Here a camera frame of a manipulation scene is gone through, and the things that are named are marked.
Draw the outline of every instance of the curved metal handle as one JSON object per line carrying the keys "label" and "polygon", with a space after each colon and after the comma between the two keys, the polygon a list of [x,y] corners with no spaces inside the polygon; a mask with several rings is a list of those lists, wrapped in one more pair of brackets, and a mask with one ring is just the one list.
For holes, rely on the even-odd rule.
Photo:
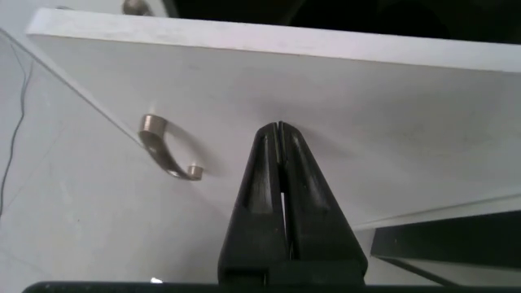
{"label": "curved metal handle", "polygon": [[168,174],[186,180],[198,181],[203,176],[203,168],[200,166],[188,166],[185,172],[176,160],[170,155],[164,142],[164,131],[168,121],[162,117],[147,114],[141,120],[139,138],[152,159]]}

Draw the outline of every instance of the white cabinet door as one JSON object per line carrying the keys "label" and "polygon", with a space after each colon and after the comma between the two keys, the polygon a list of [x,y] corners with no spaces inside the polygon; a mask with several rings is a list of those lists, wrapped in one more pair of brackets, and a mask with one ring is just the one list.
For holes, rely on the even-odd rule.
{"label": "white cabinet door", "polygon": [[136,141],[168,120],[176,160],[204,167],[187,184],[228,214],[279,120],[355,228],[521,191],[519,46],[59,10],[28,35]]}

